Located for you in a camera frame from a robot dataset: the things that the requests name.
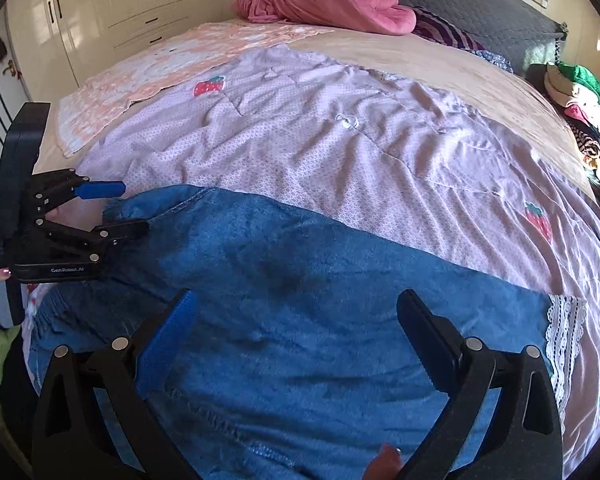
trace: metal pin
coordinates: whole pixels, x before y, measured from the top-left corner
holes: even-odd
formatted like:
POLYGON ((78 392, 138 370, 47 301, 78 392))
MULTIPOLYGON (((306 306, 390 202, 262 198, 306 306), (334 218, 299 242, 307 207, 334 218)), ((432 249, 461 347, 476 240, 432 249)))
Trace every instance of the metal pin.
POLYGON ((67 345, 60 345, 54 350, 54 355, 56 357, 64 357, 65 355, 67 355, 68 351, 69 348, 67 345))
POLYGON ((126 337, 119 337, 114 339, 113 343, 111 343, 111 348, 114 350, 124 350, 129 344, 129 339, 126 337))
POLYGON ((538 359, 540 357, 540 351, 538 347, 533 345, 526 347, 526 354, 533 359, 538 359))
POLYGON ((482 341, 477 337, 469 337, 464 342, 469 350, 473 350, 474 352, 482 350, 482 341))

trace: gray quilted headboard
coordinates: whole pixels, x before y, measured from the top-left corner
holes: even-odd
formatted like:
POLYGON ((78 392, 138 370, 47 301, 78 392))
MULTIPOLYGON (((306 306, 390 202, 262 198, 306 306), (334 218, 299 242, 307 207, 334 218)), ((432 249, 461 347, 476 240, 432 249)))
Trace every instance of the gray quilted headboard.
POLYGON ((400 0, 425 7, 470 33, 486 49, 509 59, 518 75, 533 63, 557 61, 566 26, 522 0, 400 0))

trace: blue denim garment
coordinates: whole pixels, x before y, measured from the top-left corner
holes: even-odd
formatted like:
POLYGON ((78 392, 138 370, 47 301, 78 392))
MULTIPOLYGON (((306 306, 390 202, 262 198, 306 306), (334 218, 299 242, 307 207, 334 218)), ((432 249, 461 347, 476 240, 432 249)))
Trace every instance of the blue denim garment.
MULTIPOLYGON (((205 479, 360 478, 383 442, 408 457, 446 395, 398 324, 406 288, 465 336, 544 354, 547 295, 263 196, 174 186, 108 216, 150 218, 150 233, 122 246, 100 280, 46 295, 30 368, 41 381, 59 344, 95 350, 131 335, 180 288, 195 290, 198 322, 149 403, 205 479)), ((458 464, 477 451, 488 400, 458 464)))

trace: wardrobe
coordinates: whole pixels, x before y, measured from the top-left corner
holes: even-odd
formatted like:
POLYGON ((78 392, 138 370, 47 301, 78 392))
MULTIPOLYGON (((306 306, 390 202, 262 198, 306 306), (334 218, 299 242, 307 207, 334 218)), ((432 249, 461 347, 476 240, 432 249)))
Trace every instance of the wardrobe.
POLYGON ((8 0, 11 44, 27 91, 55 102, 116 62, 205 22, 235 0, 8 0))

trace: white lace trim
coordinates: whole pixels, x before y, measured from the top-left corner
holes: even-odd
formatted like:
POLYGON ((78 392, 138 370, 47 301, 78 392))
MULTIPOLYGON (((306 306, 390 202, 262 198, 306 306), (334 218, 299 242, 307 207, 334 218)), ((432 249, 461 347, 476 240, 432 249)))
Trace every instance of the white lace trim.
POLYGON ((558 414, 564 433, 564 411, 571 391, 571 373, 580 353, 580 338, 584 333, 587 301, 568 296, 552 296, 547 312, 546 355, 554 368, 551 385, 558 403, 558 414))

